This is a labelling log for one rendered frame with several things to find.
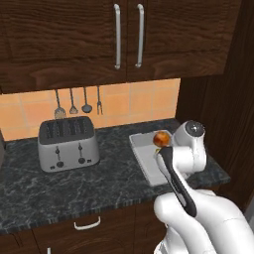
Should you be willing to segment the brown orange chicken drumstick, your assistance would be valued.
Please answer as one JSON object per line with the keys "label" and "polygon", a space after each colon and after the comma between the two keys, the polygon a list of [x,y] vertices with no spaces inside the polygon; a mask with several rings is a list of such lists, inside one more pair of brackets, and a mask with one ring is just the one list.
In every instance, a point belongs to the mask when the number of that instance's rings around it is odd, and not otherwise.
{"label": "brown orange chicken drumstick", "polygon": [[158,131],[153,138],[153,143],[160,148],[167,147],[170,144],[170,141],[171,137],[165,131]]}

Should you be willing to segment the grey rectangular tray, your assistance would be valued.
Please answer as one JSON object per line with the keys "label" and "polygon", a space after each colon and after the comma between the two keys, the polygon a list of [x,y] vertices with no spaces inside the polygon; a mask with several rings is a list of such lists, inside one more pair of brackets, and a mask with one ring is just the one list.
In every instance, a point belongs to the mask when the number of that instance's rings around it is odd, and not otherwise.
{"label": "grey rectangular tray", "polygon": [[158,131],[137,133],[129,136],[132,151],[137,162],[151,187],[165,185],[167,179],[158,168],[156,151],[159,149],[154,144],[154,137]]}

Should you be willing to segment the hanging metal ladle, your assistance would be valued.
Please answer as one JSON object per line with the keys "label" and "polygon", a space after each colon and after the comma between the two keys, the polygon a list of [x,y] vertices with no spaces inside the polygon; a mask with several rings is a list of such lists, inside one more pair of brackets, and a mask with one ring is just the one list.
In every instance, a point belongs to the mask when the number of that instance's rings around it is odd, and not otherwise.
{"label": "hanging metal ladle", "polygon": [[81,107],[81,110],[84,113],[90,113],[92,111],[92,106],[87,103],[87,96],[86,96],[86,88],[83,89],[84,96],[84,105]]}

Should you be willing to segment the hanging small metal spatula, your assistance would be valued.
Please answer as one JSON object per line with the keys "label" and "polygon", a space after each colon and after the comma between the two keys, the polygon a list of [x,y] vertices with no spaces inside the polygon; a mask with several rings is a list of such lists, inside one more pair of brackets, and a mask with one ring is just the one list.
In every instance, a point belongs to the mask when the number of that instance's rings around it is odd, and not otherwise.
{"label": "hanging small metal spatula", "polygon": [[73,101],[73,93],[72,93],[72,89],[69,89],[69,95],[70,95],[70,102],[71,102],[71,107],[69,110],[69,114],[77,114],[78,110],[77,108],[74,106],[74,101]]}

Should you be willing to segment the silver four-slot toaster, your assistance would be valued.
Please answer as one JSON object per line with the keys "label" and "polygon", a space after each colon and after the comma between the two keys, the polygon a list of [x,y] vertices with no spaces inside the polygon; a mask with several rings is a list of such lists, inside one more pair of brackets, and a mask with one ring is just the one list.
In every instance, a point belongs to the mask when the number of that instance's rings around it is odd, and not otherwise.
{"label": "silver four-slot toaster", "polygon": [[38,151],[41,169],[47,173],[89,167],[100,160],[94,126],[87,116],[44,121]]}

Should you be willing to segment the hanging slotted metal spatula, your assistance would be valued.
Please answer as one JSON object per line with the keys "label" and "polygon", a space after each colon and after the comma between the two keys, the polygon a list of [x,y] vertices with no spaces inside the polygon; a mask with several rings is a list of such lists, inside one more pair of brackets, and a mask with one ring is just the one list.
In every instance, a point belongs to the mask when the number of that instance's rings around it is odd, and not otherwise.
{"label": "hanging slotted metal spatula", "polygon": [[59,93],[57,90],[56,90],[56,99],[57,99],[58,107],[55,110],[55,118],[56,119],[64,119],[65,118],[65,110],[61,107]]}

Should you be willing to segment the dark wood tall cabinet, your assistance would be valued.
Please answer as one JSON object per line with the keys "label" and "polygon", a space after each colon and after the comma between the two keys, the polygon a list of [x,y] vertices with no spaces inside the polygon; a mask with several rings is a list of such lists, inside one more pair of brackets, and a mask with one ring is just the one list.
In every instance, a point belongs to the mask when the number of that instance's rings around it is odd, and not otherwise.
{"label": "dark wood tall cabinet", "polygon": [[245,210],[254,196],[254,0],[242,0],[224,74],[181,80],[176,119],[205,127],[207,168],[195,185]]}

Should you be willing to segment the dark wood base cupboard door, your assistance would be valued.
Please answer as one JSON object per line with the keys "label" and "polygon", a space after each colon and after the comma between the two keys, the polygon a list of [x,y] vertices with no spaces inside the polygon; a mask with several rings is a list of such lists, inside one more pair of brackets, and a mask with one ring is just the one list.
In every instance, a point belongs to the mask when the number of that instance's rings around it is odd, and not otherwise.
{"label": "dark wood base cupboard door", "polygon": [[154,254],[156,246],[163,240],[166,226],[154,213],[154,202],[136,205],[134,254]]}

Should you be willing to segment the dark wood drawer front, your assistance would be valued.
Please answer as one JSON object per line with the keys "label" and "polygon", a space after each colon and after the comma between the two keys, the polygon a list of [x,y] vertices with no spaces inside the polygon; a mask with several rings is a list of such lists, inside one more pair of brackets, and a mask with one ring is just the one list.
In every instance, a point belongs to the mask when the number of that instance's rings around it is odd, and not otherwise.
{"label": "dark wood drawer front", "polygon": [[[94,228],[77,231],[73,227],[91,224],[101,217]],[[133,254],[133,206],[86,215],[35,228],[33,233],[42,254],[51,247],[52,254]]]}

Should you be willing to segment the dark grey appliance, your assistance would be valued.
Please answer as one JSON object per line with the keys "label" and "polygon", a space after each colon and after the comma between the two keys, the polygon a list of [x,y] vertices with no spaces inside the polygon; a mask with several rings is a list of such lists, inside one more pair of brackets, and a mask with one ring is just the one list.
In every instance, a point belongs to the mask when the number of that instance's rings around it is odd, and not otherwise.
{"label": "dark grey appliance", "polygon": [[6,150],[6,144],[0,129],[0,169],[4,160],[5,150]]}

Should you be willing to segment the dark wood base cupboard front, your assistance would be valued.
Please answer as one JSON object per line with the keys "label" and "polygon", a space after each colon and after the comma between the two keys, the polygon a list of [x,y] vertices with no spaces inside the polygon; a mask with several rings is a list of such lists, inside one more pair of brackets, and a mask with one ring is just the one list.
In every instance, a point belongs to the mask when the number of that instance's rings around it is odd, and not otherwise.
{"label": "dark wood base cupboard front", "polygon": [[31,230],[0,234],[0,254],[40,254]]}

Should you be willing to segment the dark wood wall cupboard door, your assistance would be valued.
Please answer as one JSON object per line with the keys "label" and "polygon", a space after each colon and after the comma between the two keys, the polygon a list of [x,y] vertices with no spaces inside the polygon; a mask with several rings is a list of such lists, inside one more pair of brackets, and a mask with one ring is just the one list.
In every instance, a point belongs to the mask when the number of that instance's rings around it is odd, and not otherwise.
{"label": "dark wood wall cupboard door", "polygon": [[[114,4],[121,11],[116,63]],[[126,80],[127,0],[0,0],[0,92]]]}
{"label": "dark wood wall cupboard door", "polygon": [[[224,72],[242,0],[128,0],[127,80]],[[145,11],[142,66],[136,68],[139,10]]]}

